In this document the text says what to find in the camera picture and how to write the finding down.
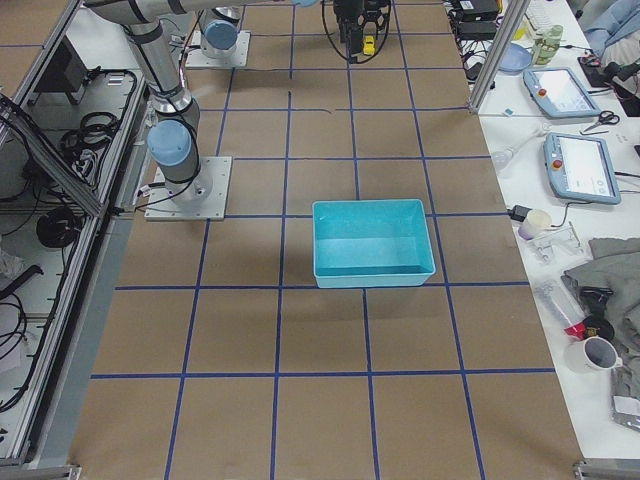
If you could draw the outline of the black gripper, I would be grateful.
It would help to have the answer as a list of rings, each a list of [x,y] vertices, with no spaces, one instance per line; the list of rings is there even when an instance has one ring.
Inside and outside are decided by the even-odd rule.
[[[335,0],[333,12],[339,27],[340,42],[346,49],[346,58],[349,62],[356,62],[362,52],[363,27],[360,17],[364,11],[362,0]]]
[[[390,0],[364,0],[361,25],[374,25],[376,28],[386,28],[391,13]]]

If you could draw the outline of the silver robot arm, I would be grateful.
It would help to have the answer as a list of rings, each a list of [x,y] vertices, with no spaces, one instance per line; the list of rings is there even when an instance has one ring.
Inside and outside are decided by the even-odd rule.
[[[208,47],[229,51],[238,30],[232,18],[223,18],[245,6],[245,1],[86,1],[84,5],[102,19],[119,25],[151,92],[159,123],[152,127],[148,150],[164,175],[166,195],[151,206],[174,203],[191,206],[210,195],[212,179],[204,172],[197,146],[200,109],[186,86],[180,63],[173,59],[164,38],[164,15],[202,13],[199,22]]]
[[[389,35],[390,1],[330,1],[338,27],[339,48],[328,30],[326,5],[320,1],[321,20],[329,44],[350,64],[367,63],[378,54]],[[216,7],[200,13],[201,50],[210,54],[230,52],[239,39],[235,7]]]

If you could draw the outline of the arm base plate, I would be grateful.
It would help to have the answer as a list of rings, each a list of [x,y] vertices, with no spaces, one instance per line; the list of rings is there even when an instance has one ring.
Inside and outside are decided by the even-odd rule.
[[[213,47],[201,48],[201,32],[197,30],[190,41],[186,56],[187,69],[233,69],[245,68],[248,60],[250,31],[241,30],[235,45],[228,50]]]
[[[229,156],[205,156],[200,158],[199,175],[187,190],[167,200],[180,188],[169,183],[169,188],[161,186],[150,193],[150,207],[145,208],[144,217],[148,221],[221,221],[225,217],[228,189],[232,170]]]

